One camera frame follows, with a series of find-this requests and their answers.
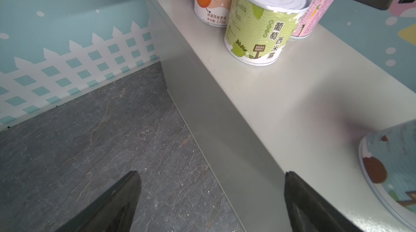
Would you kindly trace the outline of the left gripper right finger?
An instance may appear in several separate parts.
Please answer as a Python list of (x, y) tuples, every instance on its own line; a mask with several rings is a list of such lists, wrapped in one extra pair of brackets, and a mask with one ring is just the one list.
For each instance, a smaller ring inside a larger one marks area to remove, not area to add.
[(284, 199), (294, 232), (361, 231), (293, 171), (285, 174)]

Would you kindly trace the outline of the green label can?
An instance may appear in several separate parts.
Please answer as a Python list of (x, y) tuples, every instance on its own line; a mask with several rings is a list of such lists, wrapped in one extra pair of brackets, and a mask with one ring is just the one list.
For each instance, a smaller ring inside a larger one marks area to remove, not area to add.
[(279, 58), (313, 0), (232, 0), (224, 44), (237, 60), (267, 66)]

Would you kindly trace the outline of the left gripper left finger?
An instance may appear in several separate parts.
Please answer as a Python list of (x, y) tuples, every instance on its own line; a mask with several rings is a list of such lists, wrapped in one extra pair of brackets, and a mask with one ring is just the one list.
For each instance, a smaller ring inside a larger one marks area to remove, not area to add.
[(129, 232), (141, 193), (141, 178), (130, 171), (58, 232)]

